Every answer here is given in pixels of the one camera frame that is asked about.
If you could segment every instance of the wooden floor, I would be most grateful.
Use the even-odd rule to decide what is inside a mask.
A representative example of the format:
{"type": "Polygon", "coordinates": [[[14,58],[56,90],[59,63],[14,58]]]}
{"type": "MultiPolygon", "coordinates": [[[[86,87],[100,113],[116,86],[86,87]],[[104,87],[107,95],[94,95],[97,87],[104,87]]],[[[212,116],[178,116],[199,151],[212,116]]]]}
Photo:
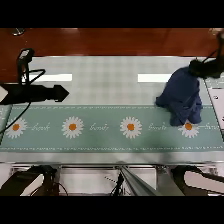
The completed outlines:
{"type": "Polygon", "coordinates": [[[21,36],[0,29],[0,82],[17,81],[16,58],[35,56],[207,56],[217,48],[208,28],[28,28],[21,36]]]}

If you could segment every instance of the daisy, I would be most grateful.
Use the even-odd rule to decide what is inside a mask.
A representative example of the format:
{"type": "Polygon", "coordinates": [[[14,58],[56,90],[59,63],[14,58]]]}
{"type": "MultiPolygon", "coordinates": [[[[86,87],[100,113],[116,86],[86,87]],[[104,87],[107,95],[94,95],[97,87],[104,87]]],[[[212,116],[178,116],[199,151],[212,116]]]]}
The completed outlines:
{"type": "Polygon", "coordinates": [[[123,119],[120,127],[120,131],[123,131],[123,135],[126,135],[126,138],[135,138],[141,134],[140,130],[142,130],[140,121],[134,117],[126,117],[123,119]]]}
{"type": "MultiPolygon", "coordinates": [[[[14,120],[16,119],[16,117],[14,119],[12,119],[10,122],[8,122],[8,124],[11,124],[14,120]]],[[[8,138],[17,138],[20,135],[23,134],[23,131],[26,130],[27,128],[27,122],[25,121],[25,119],[18,119],[18,121],[15,122],[15,124],[13,124],[11,127],[9,127],[6,130],[6,135],[8,136],[8,138]]]]}
{"type": "Polygon", "coordinates": [[[199,133],[198,129],[199,127],[191,124],[189,121],[186,121],[186,123],[181,128],[178,128],[179,131],[182,131],[182,135],[185,135],[185,137],[188,138],[194,138],[194,136],[197,136],[199,133]]]}
{"type": "Polygon", "coordinates": [[[83,126],[83,121],[78,117],[69,117],[65,122],[63,122],[63,135],[65,135],[66,138],[75,138],[82,134],[81,131],[83,130],[83,126]]]}

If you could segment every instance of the dark blue towel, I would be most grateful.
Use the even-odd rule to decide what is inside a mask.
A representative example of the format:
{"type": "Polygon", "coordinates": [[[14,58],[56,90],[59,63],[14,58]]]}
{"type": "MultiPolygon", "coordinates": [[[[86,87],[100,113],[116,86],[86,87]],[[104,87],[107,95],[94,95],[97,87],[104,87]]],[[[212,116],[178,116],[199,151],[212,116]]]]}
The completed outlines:
{"type": "Polygon", "coordinates": [[[189,120],[193,124],[201,122],[202,102],[199,96],[199,81],[188,72],[188,67],[175,71],[166,84],[156,105],[171,112],[170,124],[179,126],[189,120]]]}

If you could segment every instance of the flower center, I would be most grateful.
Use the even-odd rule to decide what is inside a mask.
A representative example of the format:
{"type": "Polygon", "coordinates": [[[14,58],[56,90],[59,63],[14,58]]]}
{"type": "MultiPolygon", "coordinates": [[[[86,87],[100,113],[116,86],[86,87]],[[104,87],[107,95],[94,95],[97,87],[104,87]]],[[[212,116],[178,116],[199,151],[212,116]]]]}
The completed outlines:
{"type": "Polygon", "coordinates": [[[192,129],[192,124],[186,123],[185,128],[190,131],[192,129]]]}
{"type": "Polygon", "coordinates": [[[76,129],[76,124],[70,124],[70,125],[69,125],[69,129],[70,129],[71,131],[74,131],[74,130],[76,129]]]}
{"type": "Polygon", "coordinates": [[[128,124],[128,130],[133,131],[135,129],[134,124],[128,124]]]}
{"type": "Polygon", "coordinates": [[[13,131],[18,131],[19,130],[19,124],[14,124],[12,126],[13,131]]]}

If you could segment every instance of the table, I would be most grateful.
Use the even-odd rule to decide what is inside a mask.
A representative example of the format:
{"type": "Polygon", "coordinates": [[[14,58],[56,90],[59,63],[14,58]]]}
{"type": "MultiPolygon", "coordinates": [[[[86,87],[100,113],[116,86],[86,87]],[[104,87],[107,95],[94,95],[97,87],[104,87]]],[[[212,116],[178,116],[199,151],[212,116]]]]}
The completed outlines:
{"type": "MultiPolygon", "coordinates": [[[[61,84],[70,95],[60,104],[53,101],[32,103],[21,123],[26,126],[23,130],[25,134],[17,138],[12,138],[10,133],[4,135],[0,161],[63,164],[224,161],[221,132],[203,80],[200,80],[200,96],[204,121],[199,124],[201,134],[194,140],[182,136],[178,128],[170,127],[169,113],[154,106],[165,82],[137,81],[138,74],[172,74],[191,60],[192,57],[158,56],[34,58],[30,69],[44,68],[46,75],[72,74],[71,82],[38,83],[47,87],[61,84]],[[67,129],[70,121],[75,119],[81,129],[77,135],[71,136],[67,129]],[[122,133],[120,128],[130,119],[141,125],[135,138],[125,134],[125,130],[122,133]]],[[[9,111],[7,116],[10,121],[24,107],[14,105],[3,110],[9,111]]],[[[78,130],[78,126],[70,125],[69,128],[78,130]]]]}

